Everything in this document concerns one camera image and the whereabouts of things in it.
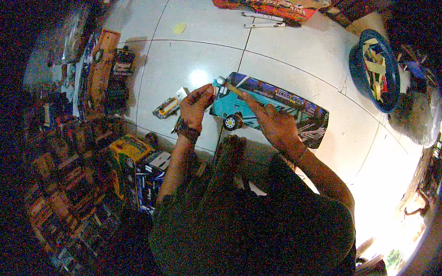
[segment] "cardboard box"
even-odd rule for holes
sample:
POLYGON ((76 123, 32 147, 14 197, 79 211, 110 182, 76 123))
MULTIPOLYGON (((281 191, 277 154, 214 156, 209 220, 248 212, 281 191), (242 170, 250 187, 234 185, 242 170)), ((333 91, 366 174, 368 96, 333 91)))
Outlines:
POLYGON ((136 165, 153 149, 131 134, 111 143, 109 149, 113 156, 115 194, 136 209, 136 165))
POLYGON ((170 163, 171 154, 157 151, 140 161, 137 167, 137 209, 139 212, 153 215, 155 202, 166 169, 170 163))

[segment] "yellow handle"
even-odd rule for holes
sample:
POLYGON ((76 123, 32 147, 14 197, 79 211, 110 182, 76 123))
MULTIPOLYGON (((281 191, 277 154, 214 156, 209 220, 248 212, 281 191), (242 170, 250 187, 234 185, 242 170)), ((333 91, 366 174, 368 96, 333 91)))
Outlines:
POLYGON ((174 106, 176 106, 178 104, 178 99, 176 97, 170 98, 167 100, 167 103, 165 103, 159 111, 158 113, 160 113, 161 115, 166 114, 169 110, 171 110, 174 106))

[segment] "tire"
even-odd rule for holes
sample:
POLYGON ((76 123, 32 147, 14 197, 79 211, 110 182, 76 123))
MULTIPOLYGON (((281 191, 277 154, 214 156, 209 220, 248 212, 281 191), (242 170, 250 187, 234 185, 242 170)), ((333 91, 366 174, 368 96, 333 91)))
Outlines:
POLYGON ((235 129, 240 129, 243 126, 243 119, 238 114, 231 114, 227 116, 222 125, 228 131, 234 131, 235 129))

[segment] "floor tile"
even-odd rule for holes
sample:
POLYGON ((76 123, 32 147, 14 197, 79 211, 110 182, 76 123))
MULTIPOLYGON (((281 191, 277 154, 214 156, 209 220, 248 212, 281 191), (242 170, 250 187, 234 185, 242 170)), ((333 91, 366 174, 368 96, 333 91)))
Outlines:
POLYGON ((400 133, 399 132, 396 132, 396 130, 394 130, 392 127, 391 127, 391 125, 390 125, 390 123, 389 123, 389 121, 388 121, 388 118, 387 118, 387 114, 383 114, 383 116, 385 116, 385 124, 384 124, 384 126, 385 126, 385 128, 391 133, 391 135, 393 135, 393 137, 396 139, 396 140, 399 140, 399 138, 400 138, 400 133))
POLYGON ((126 113, 124 114, 124 118, 134 124, 137 119, 137 101, 140 93, 141 78, 150 43, 150 41, 137 41, 120 44, 120 47, 127 46, 129 51, 135 54, 135 59, 132 63, 133 74, 126 81, 129 97, 126 104, 126 113))
POLYGON ((103 27, 121 33, 120 42, 150 40, 167 0, 118 0, 103 27))
POLYGON ((391 218, 413 178, 420 155, 419 151, 408 154, 387 128, 379 125, 351 189, 356 202, 357 238, 372 235, 391 218))
POLYGON ((241 11, 218 9, 209 0, 169 0, 161 17, 154 39, 182 39, 215 43, 244 49, 252 17, 241 11), (184 23, 186 29, 175 34, 173 27, 184 23))
MULTIPOLYGON (((255 23, 268 22, 255 19, 255 23)), ((348 74, 348 55, 358 38, 321 13, 301 28, 252 29, 246 50, 281 60, 336 88, 348 74)))
MULTIPOLYGON (((192 92, 220 75, 236 71, 241 54, 241 50, 206 43, 153 41, 141 83, 137 125, 176 139, 176 134, 170 132, 178 116, 160 120, 152 111, 180 87, 192 92)), ((222 120, 208 112, 196 145, 215 151, 222 120)))
POLYGON ((406 151, 409 155, 420 155, 422 154, 423 145, 418 145, 411 141, 410 138, 408 138, 405 135, 401 135, 399 138, 399 144, 401 144, 402 148, 406 151))
POLYGON ((377 109, 370 99, 367 99, 359 92, 356 86, 354 86, 350 74, 347 76, 341 92, 360 105, 363 109, 367 110, 376 120, 380 121, 382 112, 377 109))
POLYGON ((268 57, 246 51, 240 73, 286 89, 327 109, 330 120, 316 156, 346 183, 356 176, 379 124, 368 112, 329 84, 268 57))
MULTIPOLYGON (((146 136, 147 133, 152 131, 137 127, 137 136, 139 139, 142 139, 146 136)), ((172 153, 173 147, 176 144, 176 139, 161 135, 157 133, 158 136, 158 145, 161 150, 172 153)), ((208 151, 204 148, 195 147, 196 155, 203 161, 212 162, 213 157, 215 156, 215 152, 208 151)))

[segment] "red packaging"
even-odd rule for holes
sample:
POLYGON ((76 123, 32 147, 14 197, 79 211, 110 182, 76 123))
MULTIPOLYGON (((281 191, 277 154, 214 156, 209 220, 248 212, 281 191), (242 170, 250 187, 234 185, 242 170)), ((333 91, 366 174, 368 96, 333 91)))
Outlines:
POLYGON ((273 15, 282 17, 284 19, 290 19, 299 22, 305 22, 315 14, 317 10, 322 7, 328 6, 327 1, 318 4, 321 1, 308 1, 300 0, 293 1, 294 3, 286 0, 212 0, 213 4, 221 9, 234 10, 240 6, 248 6, 252 8, 256 13, 262 13, 266 15, 273 15))

